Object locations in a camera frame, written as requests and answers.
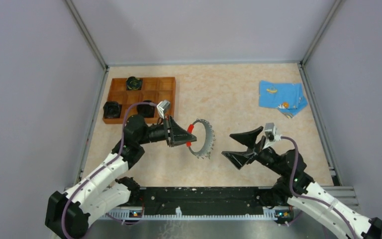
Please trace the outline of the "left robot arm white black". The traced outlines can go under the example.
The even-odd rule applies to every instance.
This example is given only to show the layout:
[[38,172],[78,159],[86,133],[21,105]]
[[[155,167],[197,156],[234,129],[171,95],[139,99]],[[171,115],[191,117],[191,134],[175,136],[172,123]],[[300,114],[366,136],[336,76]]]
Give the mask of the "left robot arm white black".
[[121,140],[106,159],[79,183],[49,197],[45,226],[62,239],[84,237],[91,225],[113,208],[138,203],[139,184],[121,175],[144,155],[144,144],[166,141],[169,147],[175,147],[196,140],[172,116],[152,125],[147,125],[141,115],[130,116]]

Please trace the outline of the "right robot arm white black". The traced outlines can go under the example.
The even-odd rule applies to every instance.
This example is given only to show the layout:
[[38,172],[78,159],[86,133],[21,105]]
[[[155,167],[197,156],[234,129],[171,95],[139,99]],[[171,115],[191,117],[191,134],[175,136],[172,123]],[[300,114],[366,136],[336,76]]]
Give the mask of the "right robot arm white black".
[[273,123],[230,137],[247,147],[242,152],[222,152],[237,169],[257,161],[280,176],[271,188],[276,204],[298,208],[339,239],[382,238],[382,220],[357,213],[315,182],[305,172],[296,141],[279,134]]

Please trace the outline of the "large metal keyring red grip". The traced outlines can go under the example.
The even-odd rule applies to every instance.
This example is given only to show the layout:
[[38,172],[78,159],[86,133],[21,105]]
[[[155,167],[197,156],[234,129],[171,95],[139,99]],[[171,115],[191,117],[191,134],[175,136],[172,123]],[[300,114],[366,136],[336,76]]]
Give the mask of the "large metal keyring red grip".
[[196,124],[201,124],[204,127],[205,130],[205,140],[202,148],[198,151],[194,151],[191,146],[192,143],[191,141],[186,143],[187,148],[189,149],[190,153],[197,158],[208,158],[210,159],[211,157],[211,152],[213,150],[214,142],[216,141],[215,139],[215,134],[214,130],[212,128],[212,125],[210,124],[209,121],[205,119],[196,119],[193,123],[191,123],[188,128],[187,132],[192,133],[194,127]]

